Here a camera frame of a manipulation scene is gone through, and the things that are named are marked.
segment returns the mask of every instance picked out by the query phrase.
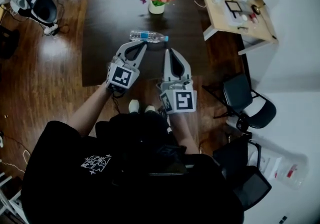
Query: black t-shirt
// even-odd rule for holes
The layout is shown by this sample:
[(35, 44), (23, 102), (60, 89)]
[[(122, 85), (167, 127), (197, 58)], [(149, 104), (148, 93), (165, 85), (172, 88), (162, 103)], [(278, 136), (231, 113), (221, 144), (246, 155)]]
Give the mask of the black t-shirt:
[[(143, 175), (143, 163), (135, 161), (143, 152), (130, 145), (134, 133), (119, 131), (117, 122), (106, 122), (113, 131), (110, 138), (81, 138), (64, 123), (47, 124), (23, 178), (22, 207), (30, 224), (153, 222), (206, 215), (214, 223), (242, 223), (242, 206), (212, 158), (190, 156), (196, 164), (183, 175)], [(124, 159), (131, 169), (125, 174)]]

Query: white wall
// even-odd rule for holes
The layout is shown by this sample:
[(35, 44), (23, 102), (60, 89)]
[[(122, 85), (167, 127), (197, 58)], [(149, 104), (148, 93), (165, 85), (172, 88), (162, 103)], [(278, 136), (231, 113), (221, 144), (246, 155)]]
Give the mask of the white wall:
[(278, 146), (305, 154), (309, 174), (295, 191), (272, 180), (271, 191), (253, 208), (245, 212), (245, 224), (314, 224), (320, 220), (320, 93), (269, 93), (277, 108), (275, 118), (263, 129), (253, 132)]
[(265, 0), (279, 45), (247, 54), (260, 92), (320, 91), (320, 0)]

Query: black office chair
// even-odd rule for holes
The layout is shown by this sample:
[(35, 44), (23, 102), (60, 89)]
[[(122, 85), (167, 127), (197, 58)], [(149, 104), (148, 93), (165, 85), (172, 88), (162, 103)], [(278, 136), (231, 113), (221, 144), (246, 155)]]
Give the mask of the black office chair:
[[(258, 149), (256, 166), (247, 166), (248, 143)], [(260, 202), (272, 188), (259, 171), (260, 158), (261, 146), (244, 136), (213, 152), (213, 159), (219, 164), (222, 174), (245, 211)]]
[[(218, 88), (213, 88), (212, 86), (202, 87), (227, 108), (227, 112), (214, 118), (236, 115), (239, 117), (237, 127), (243, 132), (247, 130), (248, 126), (253, 128), (265, 127), (271, 122), (277, 113), (276, 107), (273, 103), (250, 88), (245, 74), (240, 74), (227, 80)], [(215, 94), (215, 91), (218, 89), (223, 90), (224, 99), (219, 98)], [(252, 104), (253, 99), (256, 97), (261, 97), (266, 102), (259, 112), (249, 117), (243, 112), (243, 110)]]

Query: shoe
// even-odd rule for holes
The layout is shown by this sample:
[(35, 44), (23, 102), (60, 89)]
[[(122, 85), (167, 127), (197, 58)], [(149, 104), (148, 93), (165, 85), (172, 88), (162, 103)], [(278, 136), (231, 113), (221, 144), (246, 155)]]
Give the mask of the shoe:
[(156, 109), (152, 106), (152, 105), (149, 105), (144, 112), (147, 112), (147, 111), (154, 111), (156, 112)]
[(131, 102), (129, 103), (129, 112), (137, 112), (139, 113), (139, 101), (138, 100), (131, 100)]
[(44, 34), (45, 35), (51, 35), (51, 34), (53, 34), (53, 32), (56, 30), (58, 28), (58, 25), (55, 23), (53, 26), (51, 26), (51, 27), (47, 27), (47, 26), (45, 26), (45, 28), (44, 28)]

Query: flower pot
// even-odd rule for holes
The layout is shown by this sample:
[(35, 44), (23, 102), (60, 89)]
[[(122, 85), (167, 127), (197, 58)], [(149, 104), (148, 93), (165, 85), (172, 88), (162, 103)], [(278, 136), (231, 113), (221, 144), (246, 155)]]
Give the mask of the flower pot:
[(148, 9), (152, 14), (162, 14), (165, 10), (165, 4), (161, 6), (155, 6), (152, 1), (149, 2)]

